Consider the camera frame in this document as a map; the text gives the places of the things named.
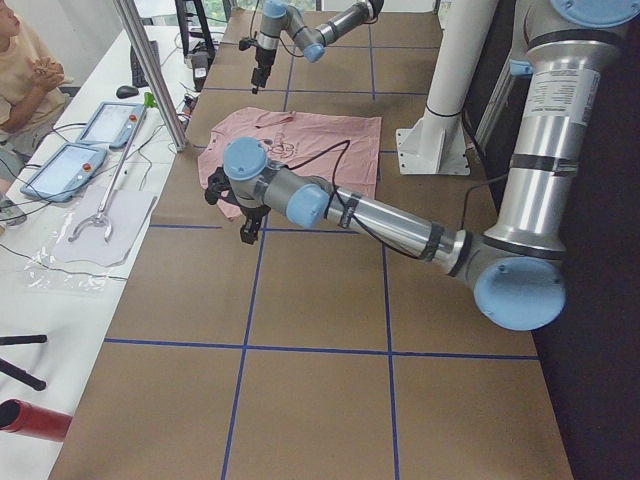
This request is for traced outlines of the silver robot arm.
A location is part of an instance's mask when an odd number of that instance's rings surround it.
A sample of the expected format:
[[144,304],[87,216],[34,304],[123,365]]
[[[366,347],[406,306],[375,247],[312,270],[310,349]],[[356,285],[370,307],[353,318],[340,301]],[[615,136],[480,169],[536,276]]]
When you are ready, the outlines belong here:
[[[264,87],[286,32],[315,62],[327,45],[367,21],[384,1],[360,1],[309,29],[292,6],[266,1],[256,47],[253,93]],[[457,129],[475,65],[497,1],[455,1],[448,14],[423,117],[398,130],[405,173],[440,173]],[[447,231],[430,222],[318,176],[300,176],[271,160],[258,140],[240,137],[226,146],[215,175],[230,190],[246,221],[241,239],[252,244],[271,209],[303,228],[324,218],[368,234],[409,258],[434,261],[473,291],[478,309],[511,330],[535,330],[555,320],[566,302],[559,265],[565,247],[558,230],[603,70],[621,54],[639,1],[516,1],[513,39],[505,69],[530,77],[506,186],[494,226],[481,236]]]
[[375,22],[383,5],[383,1],[357,1],[325,23],[311,28],[293,5],[265,1],[259,29],[249,39],[249,45],[256,49],[256,67],[251,77],[252,93],[257,95],[261,88],[266,87],[283,33],[308,62],[315,63],[324,55],[327,46],[359,26]]

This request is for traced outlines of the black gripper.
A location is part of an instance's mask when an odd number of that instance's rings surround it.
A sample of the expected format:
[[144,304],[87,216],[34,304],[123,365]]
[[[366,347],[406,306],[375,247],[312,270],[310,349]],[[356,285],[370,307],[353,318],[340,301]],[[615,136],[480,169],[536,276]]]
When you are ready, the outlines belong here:
[[259,239],[263,219],[269,214],[270,207],[267,205],[257,207],[241,205],[240,210],[245,217],[245,222],[240,227],[240,240],[242,243],[253,245]]
[[257,48],[255,53],[256,67],[252,73],[252,93],[257,95],[262,88],[261,83],[266,83],[274,65],[274,51]]

